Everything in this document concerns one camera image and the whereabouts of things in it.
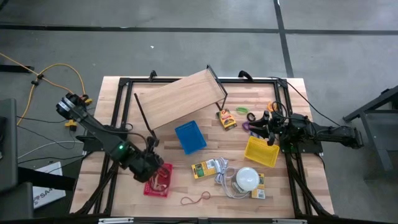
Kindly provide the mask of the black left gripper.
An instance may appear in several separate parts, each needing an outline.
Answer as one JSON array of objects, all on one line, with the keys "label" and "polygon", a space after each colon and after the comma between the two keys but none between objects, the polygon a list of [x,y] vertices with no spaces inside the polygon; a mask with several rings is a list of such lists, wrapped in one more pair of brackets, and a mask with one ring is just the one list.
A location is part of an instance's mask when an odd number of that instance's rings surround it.
[{"label": "black left gripper", "polygon": [[159,140],[148,136],[146,141],[146,151],[139,153],[129,164],[129,170],[134,174],[134,179],[141,183],[147,182],[164,164],[163,158],[155,153]]}]

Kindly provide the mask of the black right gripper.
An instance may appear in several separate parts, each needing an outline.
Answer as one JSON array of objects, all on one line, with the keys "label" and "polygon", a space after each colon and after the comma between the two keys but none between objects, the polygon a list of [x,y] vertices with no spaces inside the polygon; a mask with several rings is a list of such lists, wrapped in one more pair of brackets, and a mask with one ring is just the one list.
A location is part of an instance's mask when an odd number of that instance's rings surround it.
[{"label": "black right gripper", "polygon": [[250,132],[255,134],[258,138],[268,139],[267,145],[273,146],[276,140],[276,135],[279,139],[288,140],[292,138],[291,120],[290,117],[283,118],[280,116],[272,117],[269,121],[269,112],[264,111],[262,117],[255,121],[250,121],[249,125],[257,128],[250,128]]}]

